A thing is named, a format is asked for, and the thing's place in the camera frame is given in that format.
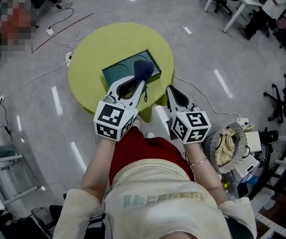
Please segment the person's left forearm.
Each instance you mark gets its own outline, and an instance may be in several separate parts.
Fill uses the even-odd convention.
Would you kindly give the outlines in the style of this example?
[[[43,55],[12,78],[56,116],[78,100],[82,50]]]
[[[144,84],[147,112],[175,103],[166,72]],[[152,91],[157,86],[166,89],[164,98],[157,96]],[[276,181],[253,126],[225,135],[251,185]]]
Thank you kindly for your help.
[[[87,167],[81,189],[102,202],[106,192],[116,142],[102,138],[96,154]]]

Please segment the white metal shelf rack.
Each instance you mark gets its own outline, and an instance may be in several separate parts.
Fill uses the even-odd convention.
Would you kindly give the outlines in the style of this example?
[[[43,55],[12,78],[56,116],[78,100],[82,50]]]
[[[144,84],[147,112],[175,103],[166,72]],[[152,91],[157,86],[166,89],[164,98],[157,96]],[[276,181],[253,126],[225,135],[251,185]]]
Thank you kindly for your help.
[[[260,237],[260,239],[273,239],[274,235],[280,235],[286,239],[286,229],[284,227],[271,221],[259,212],[254,211],[254,216],[257,222],[268,228],[268,230]]]

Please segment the yellow-green round tablecloth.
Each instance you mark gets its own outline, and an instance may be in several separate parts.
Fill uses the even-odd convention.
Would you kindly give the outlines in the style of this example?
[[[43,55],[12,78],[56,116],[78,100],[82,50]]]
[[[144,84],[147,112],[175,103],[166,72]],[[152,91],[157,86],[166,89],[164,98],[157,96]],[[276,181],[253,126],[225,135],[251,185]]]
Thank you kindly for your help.
[[[140,99],[139,116],[152,121],[152,106],[166,104],[166,87],[173,82],[174,60],[170,46],[155,30],[138,23],[103,26],[89,34],[76,48],[68,69],[69,86],[80,105],[92,114],[107,93],[102,70],[144,50],[149,50],[161,69],[159,79],[147,86],[147,101]]]

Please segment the green plastic tray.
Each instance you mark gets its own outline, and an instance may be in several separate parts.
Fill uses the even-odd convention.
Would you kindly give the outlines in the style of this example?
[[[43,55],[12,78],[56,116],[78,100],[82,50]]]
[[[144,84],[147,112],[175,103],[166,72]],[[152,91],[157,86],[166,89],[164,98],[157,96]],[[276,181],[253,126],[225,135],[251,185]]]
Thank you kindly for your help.
[[[126,76],[134,76],[135,68],[134,63],[136,61],[147,61],[153,64],[153,73],[148,81],[148,83],[153,82],[161,77],[161,68],[155,61],[154,57],[150,53],[148,49],[132,55],[128,58],[125,58],[105,69],[102,70],[104,78],[107,82],[108,87],[112,85],[115,81],[126,77]]]

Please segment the plain white box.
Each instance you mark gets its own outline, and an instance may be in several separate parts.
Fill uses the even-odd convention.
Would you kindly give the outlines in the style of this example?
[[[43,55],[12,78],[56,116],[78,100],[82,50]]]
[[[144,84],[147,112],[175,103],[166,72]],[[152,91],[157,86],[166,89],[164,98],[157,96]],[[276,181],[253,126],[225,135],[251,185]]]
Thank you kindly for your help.
[[[246,132],[247,146],[250,149],[250,153],[260,152],[262,150],[261,141],[258,131]]]

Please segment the white perforated plastic basket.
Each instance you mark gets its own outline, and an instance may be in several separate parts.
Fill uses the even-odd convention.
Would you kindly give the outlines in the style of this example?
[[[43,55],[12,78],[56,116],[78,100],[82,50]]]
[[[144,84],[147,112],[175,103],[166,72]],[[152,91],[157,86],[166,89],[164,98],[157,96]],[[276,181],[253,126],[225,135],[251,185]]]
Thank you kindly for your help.
[[[244,178],[250,174],[253,170],[256,170],[260,162],[252,155],[248,155],[246,158],[242,158],[240,163],[235,167],[239,176]]]

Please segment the red skirt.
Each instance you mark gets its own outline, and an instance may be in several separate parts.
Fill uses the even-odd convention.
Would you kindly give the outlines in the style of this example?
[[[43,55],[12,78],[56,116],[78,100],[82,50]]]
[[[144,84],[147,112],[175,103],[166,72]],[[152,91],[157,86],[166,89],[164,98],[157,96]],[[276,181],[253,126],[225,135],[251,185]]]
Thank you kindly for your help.
[[[184,170],[190,181],[194,181],[191,167],[173,144],[162,137],[145,138],[140,130],[133,126],[116,143],[109,174],[110,183],[121,169],[143,159],[161,159],[172,162]]]

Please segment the white metal table frame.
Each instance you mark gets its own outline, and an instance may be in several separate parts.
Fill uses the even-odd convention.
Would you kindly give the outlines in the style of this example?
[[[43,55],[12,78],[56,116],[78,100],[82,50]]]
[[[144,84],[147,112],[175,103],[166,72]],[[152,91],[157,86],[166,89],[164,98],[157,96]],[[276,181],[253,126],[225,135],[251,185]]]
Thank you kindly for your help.
[[[14,161],[23,158],[22,154],[0,158],[0,211],[5,211],[7,205],[39,189],[37,185],[26,190],[15,188],[16,182],[11,177],[10,168]]]

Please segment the grey pleated basket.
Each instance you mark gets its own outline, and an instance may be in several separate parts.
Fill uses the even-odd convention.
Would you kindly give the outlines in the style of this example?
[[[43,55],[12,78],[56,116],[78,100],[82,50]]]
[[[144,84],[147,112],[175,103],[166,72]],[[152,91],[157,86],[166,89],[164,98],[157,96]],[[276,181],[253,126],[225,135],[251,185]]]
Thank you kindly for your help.
[[[235,151],[234,151],[233,158],[229,162],[227,162],[226,164],[222,166],[218,166],[217,161],[216,161],[215,148],[218,144],[218,140],[220,139],[221,132],[223,131],[224,128],[227,128],[227,127],[230,127],[236,132],[235,135],[233,136],[233,141],[235,144]],[[242,129],[242,127],[237,122],[231,122],[227,124],[226,126],[209,134],[203,142],[203,147],[204,147],[205,154],[209,158],[209,161],[211,162],[213,167],[219,173],[227,174],[240,163],[242,158],[246,156],[247,138],[246,138],[245,132]]]

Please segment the cream printed t-shirt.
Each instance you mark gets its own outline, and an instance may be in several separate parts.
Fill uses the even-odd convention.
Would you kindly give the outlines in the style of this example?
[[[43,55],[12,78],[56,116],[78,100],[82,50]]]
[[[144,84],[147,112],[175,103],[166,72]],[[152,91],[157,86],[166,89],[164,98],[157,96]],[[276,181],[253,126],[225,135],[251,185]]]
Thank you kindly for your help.
[[[105,214],[113,239],[159,239],[186,232],[197,239],[232,239],[227,220],[242,231],[235,239],[257,236],[248,198],[217,204],[176,164],[145,159],[124,167],[104,201],[81,189],[67,192],[53,239],[82,239],[90,220]]]

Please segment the beige crumpled cloth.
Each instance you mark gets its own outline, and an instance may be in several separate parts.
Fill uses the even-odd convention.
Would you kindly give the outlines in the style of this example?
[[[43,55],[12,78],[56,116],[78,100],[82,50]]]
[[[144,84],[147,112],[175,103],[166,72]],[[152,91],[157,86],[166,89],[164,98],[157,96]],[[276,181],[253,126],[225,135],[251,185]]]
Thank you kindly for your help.
[[[216,161],[218,166],[222,166],[229,162],[234,155],[235,144],[233,141],[233,136],[235,131],[230,127],[224,128],[220,134],[220,139],[215,148],[216,151]]]

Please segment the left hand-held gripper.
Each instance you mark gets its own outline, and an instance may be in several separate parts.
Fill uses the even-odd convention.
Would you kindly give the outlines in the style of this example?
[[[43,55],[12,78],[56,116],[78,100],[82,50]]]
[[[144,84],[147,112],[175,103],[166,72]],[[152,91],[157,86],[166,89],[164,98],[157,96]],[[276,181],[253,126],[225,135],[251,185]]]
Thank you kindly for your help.
[[[126,76],[113,82],[103,101],[100,101],[94,116],[95,133],[99,136],[120,141],[132,127],[138,115],[137,106],[146,82]]]

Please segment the person's right forearm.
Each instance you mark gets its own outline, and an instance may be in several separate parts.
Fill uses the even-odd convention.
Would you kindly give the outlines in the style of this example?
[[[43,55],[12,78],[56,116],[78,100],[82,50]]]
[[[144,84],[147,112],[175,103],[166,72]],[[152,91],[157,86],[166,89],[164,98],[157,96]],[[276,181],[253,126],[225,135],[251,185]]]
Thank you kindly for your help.
[[[218,206],[229,201],[218,174],[208,161],[200,145],[190,143],[183,146],[197,183],[208,191]]]

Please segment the dark blue cloth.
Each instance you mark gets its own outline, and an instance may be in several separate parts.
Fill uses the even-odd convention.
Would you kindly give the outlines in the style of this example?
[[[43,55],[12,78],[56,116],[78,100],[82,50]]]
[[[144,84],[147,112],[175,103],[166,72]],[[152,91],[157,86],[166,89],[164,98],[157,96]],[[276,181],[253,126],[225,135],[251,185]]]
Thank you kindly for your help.
[[[143,91],[145,92],[144,101],[147,102],[147,84],[154,71],[154,63],[150,61],[137,60],[134,62],[135,84],[144,81]]]

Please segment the black device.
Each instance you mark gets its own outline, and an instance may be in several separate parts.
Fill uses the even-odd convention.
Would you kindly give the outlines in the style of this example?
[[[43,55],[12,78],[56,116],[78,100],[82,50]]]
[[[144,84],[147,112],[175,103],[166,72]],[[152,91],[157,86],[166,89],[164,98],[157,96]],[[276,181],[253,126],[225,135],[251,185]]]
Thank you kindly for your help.
[[[278,141],[279,139],[279,132],[277,130],[270,130],[270,131],[260,131],[259,132],[259,137],[261,143],[271,143]]]

